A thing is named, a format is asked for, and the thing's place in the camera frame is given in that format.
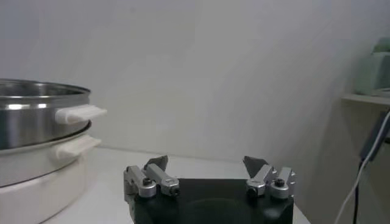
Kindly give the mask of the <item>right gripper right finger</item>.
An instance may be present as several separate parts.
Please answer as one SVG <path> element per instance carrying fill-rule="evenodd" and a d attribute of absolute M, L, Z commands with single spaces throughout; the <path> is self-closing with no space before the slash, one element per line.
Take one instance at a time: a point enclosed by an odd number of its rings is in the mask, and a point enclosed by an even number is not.
<path fill-rule="evenodd" d="M 249 174 L 246 194 L 249 198 L 260 198 L 270 194 L 272 198 L 285 200 L 294 196 L 296 173 L 290 167 L 277 171 L 264 159 L 245 156 L 243 163 Z"/>

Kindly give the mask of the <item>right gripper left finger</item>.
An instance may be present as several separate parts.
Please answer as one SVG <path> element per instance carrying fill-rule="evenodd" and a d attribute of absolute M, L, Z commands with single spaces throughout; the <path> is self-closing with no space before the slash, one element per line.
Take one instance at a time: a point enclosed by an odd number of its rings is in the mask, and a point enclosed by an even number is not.
<path fill-rule="evenodd" d="M 124 195 L 135 195 L 141 198 L 156 196 L 160 193 L 169 197 L 180 194 L 180 183 L 177 178 L 169 176 L 165 170 L 168 156 L 151 158 L 141 169 L 139 166 L 127 166 L 124 173 Z"/>

